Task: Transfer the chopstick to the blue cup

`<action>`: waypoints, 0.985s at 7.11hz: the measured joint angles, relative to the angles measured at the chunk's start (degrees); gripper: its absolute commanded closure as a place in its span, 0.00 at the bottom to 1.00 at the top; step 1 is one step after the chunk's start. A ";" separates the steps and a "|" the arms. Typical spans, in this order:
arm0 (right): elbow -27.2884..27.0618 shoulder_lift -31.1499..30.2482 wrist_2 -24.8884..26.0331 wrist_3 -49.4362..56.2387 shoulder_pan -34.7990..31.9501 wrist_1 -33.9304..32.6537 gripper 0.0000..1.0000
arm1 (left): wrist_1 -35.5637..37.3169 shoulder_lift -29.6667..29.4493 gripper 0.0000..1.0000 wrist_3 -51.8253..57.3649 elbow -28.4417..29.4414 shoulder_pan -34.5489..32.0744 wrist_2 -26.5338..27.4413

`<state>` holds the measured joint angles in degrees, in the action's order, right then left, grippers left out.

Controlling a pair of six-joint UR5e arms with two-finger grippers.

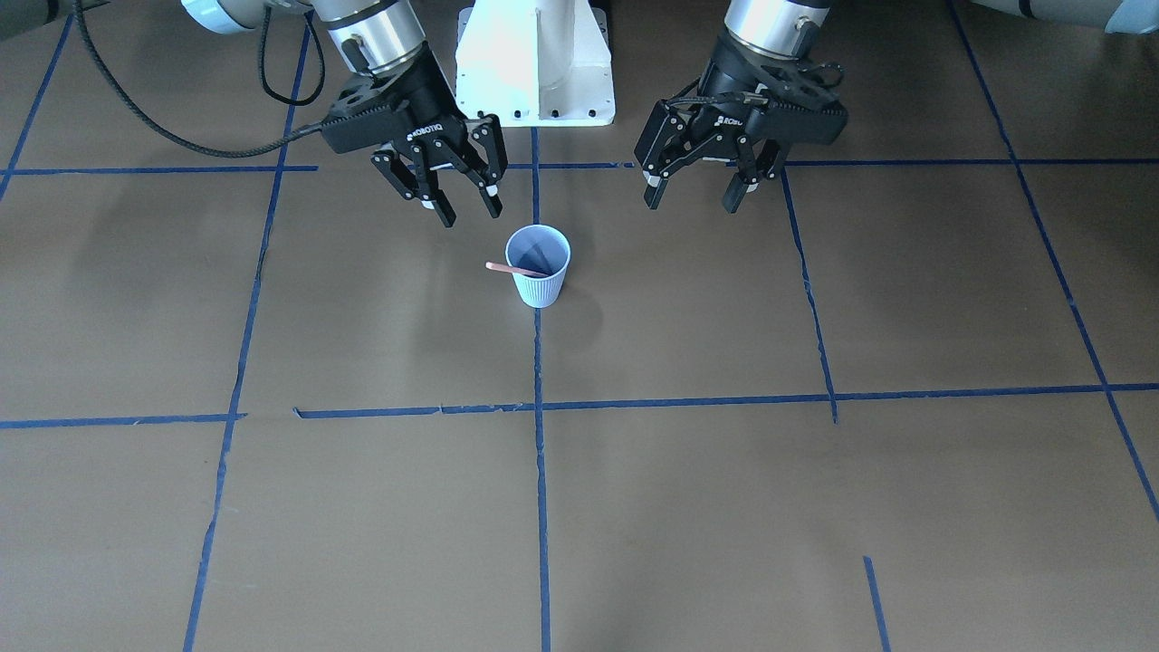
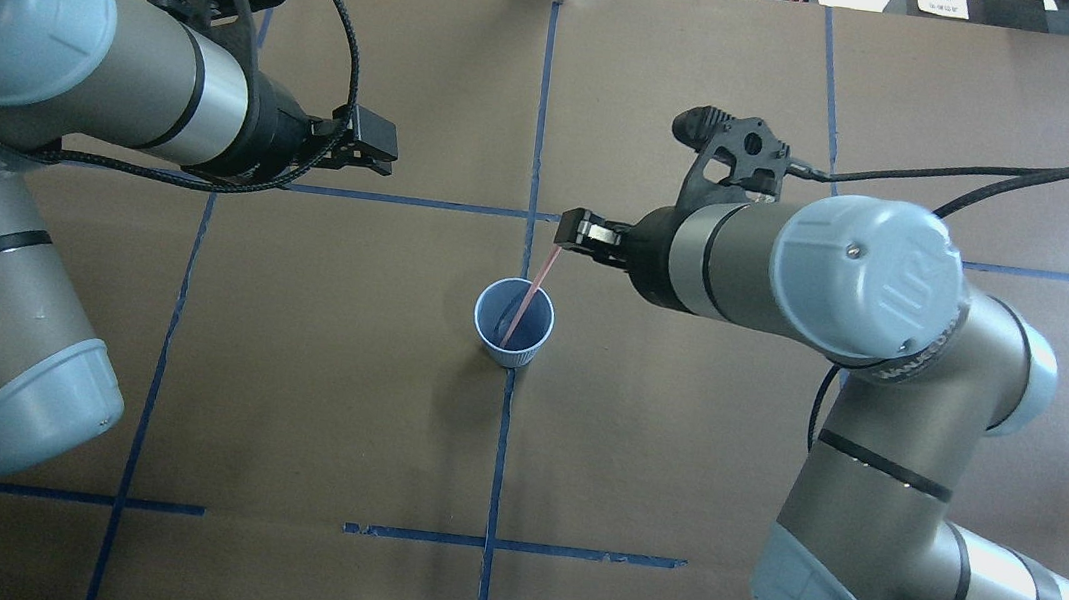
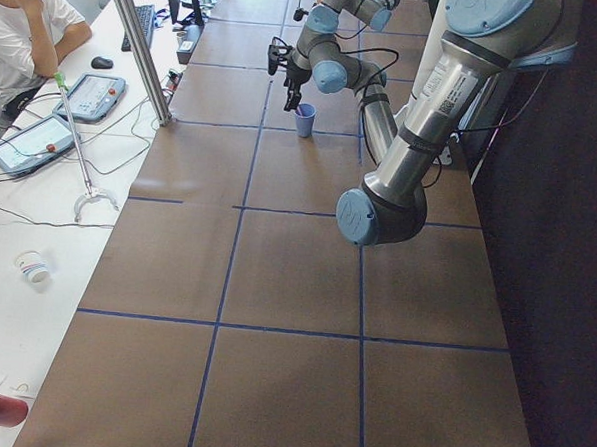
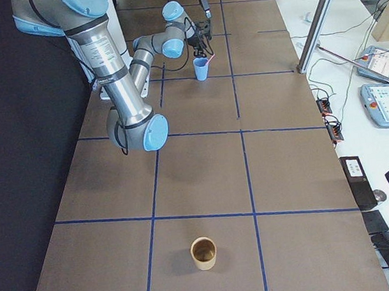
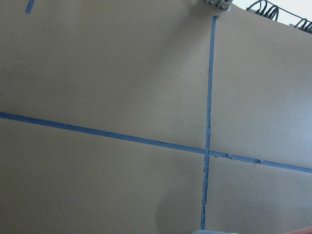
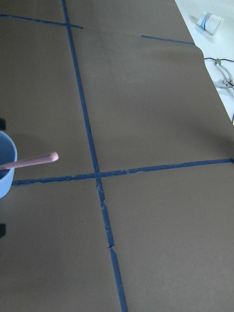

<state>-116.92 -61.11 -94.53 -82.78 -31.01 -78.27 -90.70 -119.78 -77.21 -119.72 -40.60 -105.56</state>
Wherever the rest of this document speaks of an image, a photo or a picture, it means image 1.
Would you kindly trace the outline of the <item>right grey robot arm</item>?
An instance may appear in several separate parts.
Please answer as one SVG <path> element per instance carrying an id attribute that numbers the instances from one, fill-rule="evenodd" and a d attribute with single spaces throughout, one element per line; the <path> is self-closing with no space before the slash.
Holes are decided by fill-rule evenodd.
<path id="1" fill-rule="evenodd" d="M 455 222 L 439 185 L 442 170 L 464 175 L 490 217 L 503 204 L 498 183 L 508 156 L 498 117 L 460 111 L 417 12 L 408 1 L 187 1 L 211 32 L 250 32 L 274 14 L 314 13 L 351 76 L 320 132 L 331 151 L 371 151 L 371 161 L 406 202 Z"/>

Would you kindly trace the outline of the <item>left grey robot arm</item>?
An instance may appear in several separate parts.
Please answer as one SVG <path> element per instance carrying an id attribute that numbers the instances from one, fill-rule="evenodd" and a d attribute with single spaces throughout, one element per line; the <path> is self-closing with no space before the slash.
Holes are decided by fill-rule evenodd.
<path id="1" fill-rule="evenodd" d="M 732 1 L 709 61 L 672 98 L 658 100 L 634 154 L 643 202 L 658 208 L 669 181 L 700 160 L 735 164 L 722 197 L 728 212 L 761 181 L 777 177 L 796 144 L 828 145 L 848 124 L 837 87 L 840 63 L 810 51 L 829 1 Z"/>

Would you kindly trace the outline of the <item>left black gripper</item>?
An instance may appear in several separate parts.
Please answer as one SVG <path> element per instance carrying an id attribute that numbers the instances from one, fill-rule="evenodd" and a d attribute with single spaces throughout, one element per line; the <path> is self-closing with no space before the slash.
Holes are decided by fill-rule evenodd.
<path id="1" fill-rule="evenodd" d="M 697 83 L 657 101 L 634 148 L 646 173 L 643 202 L 659 208 L 675 174 L 704 159 L 735 173 L 722 206 L 735 214 L 746 195 L 783 169 L 790 145 L 829 145 L 848 124 L 837 87 L 840 63 L 778 58 L 720 34 Z M 724 125 L 742 129 L 726 131 Z"/>

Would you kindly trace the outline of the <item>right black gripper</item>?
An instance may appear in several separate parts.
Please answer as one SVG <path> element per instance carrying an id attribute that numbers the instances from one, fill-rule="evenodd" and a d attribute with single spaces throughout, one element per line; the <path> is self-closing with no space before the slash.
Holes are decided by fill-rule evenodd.
<path id="1" fill-rule="evenodd" d="M 508 152 L 498 117 L 484 113 L 469 120 L 455 107 L 429 45 L 418 46 L 411 58 L 376 76 L 350 76 L 322 127 L 323 139 L 338 154 L 386 142 L 408 151 L 413 133 L 443 138 L 445 161 L 478 189 L 490 217 L 500 217 L 498 185 L 508 168 Z M 421 202 L 443 226 L 452 227 L 458 217 L 439 186 L 427 146 L 410 145 L 408 156 L 413 167 L 400 152 L 382 148 L 372 154 L 371 164 L 406 202 Z"/>

